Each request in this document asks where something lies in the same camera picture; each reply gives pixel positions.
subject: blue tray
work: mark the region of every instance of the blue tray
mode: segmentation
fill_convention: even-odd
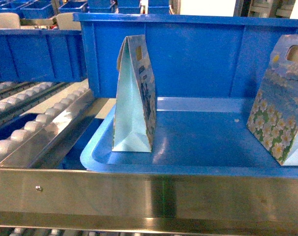
[[[48,19],[54,16],[53,5],[46,1],[35,1],[21,8],[26,19]]]
[[[246,128],[253,99],[159,98],[152,153],[112,152],[114,108],[81,154],[107,173],[297,177]]]
[[[86,1],[68,1],[59,7],[60,13],[66,12],[87,12],[88,3]]]
[[[20,18],[24,18],[24,15],[21,11],[21,7],[24,7],[28,2],[13,1],[6,4],[0,5],[0,13],[11,12],[19,15]]]
[[[79,82],[85,78],[81,31],[0,29],[0,81]]]

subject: light blue paper bag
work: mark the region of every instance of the light blue paper bag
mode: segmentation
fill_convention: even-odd
[[[144,35],[125,38],[118,70],[112,151],[151,152],[156,122],[155,81]]]
[[[279,164],[298,166],[298,34],[274,47],[247,126]]]

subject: blue plastic bin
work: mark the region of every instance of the blue plastic bin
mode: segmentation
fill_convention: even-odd
[[[28,2],[13,1],[10,3],[0,5],[0,13],[12,12],[19,15],[20,18],[24,18],[24,15],[21,11],[21,7],[24,7]]]
[[[32,2],[21,10],[26,19],[48,19],[54,16],[52,4],[45,1]]]
[[[243,98],[256,95],[279,37],[298,33],[292,19],[75,13],[74,20],[96,97],[116,96],[127,35],[146,35],[157,96]]]
[[[88,6],[90,13],[112,13],[109,7],[90,7]]]
[[[0,29],[0,81],[79,82],[85,78],[81,31]]]
[[[119,0],[120,7],[139,7],[139,0]]]
[[[88,3],[86,1],[68,1],[59,7],[60,13],[66,12],[87,12]]]
[[[158,96],[152,153],[112,152],[112,109],[81,154],[87,169],[298,178],[297,167],[281,167],[246,128],[270,53],[281,35],[298,33],[298,20],[150,14],[74,19],[82,23],[95,96],[115,97],[120,46],[137,34],[146,35]]]
[[[88,0],[88,5],[93,8],[110,8],[109,0]]]
[[[169,6],[169,0],[149,0],[149,7],[151,6]]]
[[[170,14],[168,6],[149,6],[148,14]]]
[[[120,14],[139,14],[140,7],[119,7]]]

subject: reflective metal surface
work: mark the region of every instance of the reflective metal surface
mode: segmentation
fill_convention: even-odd
[[[298,235],[298,179],[0,168],[0,226]]]
[[[42,92],[39,92],[34,96],[31,96],[30,98],[23,100],[15,106],[9,107],[8,109],[0,113],[0,126],[5,122],[13,119],[14,117],[22,114],[23,112],[31,109],[35,105],[44,101],[45,99],[53,96],[54,94],[68,87],[69,85],[70,83],[58,83]]]
[[[43,126],[15,151],[1,160],[0,167],[53,168],[57,166],[101,110],[107,99],[101,99],[91,106],[93,101],[94,97],[89,89],[51,123]],[[41,186],[36,186],[36,190],[43,191]]]
[[[32,86],[36,85],[38,83],[29,83],[29,82],[24,82],[24,83],[20,83],[17,84],[15,86],[9,87],[9,88],[5,88],[3,90],[0,91],[0,100],[12,96],[18,92],[21,92],[25,89],[31,88]]]

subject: screw head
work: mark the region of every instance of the screw head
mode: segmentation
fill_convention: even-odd
[[[43,188],[42,188],[40,185],[36,186],[35,189],[36,189],[38,192],[43,192]]]

